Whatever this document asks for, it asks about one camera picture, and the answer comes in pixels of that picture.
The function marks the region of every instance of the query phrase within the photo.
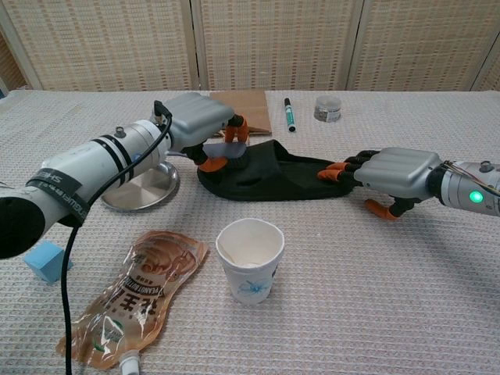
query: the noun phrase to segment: blue flower print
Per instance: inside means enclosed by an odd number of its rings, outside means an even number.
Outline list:
[[[269,289],[271,287],[270,282],[267,280],[258,281],[246,281],[237,290],[237,293],[242,293],[243,295],[257,295]]]

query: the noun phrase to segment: peanut milk pouch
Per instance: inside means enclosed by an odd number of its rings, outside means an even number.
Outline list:
[[[208,246],[167,231],[140,237],[123,261],[114,283],[75,323],[71,355],[98,369],[141,350],[158,335],[175,291],[198,268]],[[64,354],[63,337],[56,350]]]

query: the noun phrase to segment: marker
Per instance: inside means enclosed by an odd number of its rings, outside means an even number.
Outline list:
[[[291,111],[291,104],[289,98],[284,99],[284,112],[287,115],[288,131],[294,132],[295,131],[294,113]]]

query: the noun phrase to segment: black slipper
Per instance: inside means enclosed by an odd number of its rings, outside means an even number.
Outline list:
[[[198,179],[210,192],[234,201],[287,201],[335,198],[351,185],[321,181],[318,172],[332,162],[295,156],[272,140],[247,148],[248,165],[213,173],[198,170]]]

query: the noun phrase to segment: robotic arm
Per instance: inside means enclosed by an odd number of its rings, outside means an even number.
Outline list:
[[[26,187],[0,185],[0,258],[25,252],[56,222],[70,227],[81,225],[90,209],[89,199],[162,134],[167,122],[164,110],[173,114],[168,134],[147,158],[109,189],[156,167],[169,150],[187,154],[196,150],[197,159],[206,159],[203,142],[235,117],[231,107],[197,93],[180,95],[165,105],[168,110],[155,102],[152,121],[139,120],[117,127],[114,134],[97,137],[45,160]]]
[[[500,216],[500,166],[485,161],[443,162],[435,152],[407,148],[362,151],[318,173],[322,180],[364,186],[395,198],[390,207],[367,200],[369,211],[396,220],[416,203],[435,197],[446,206]]]

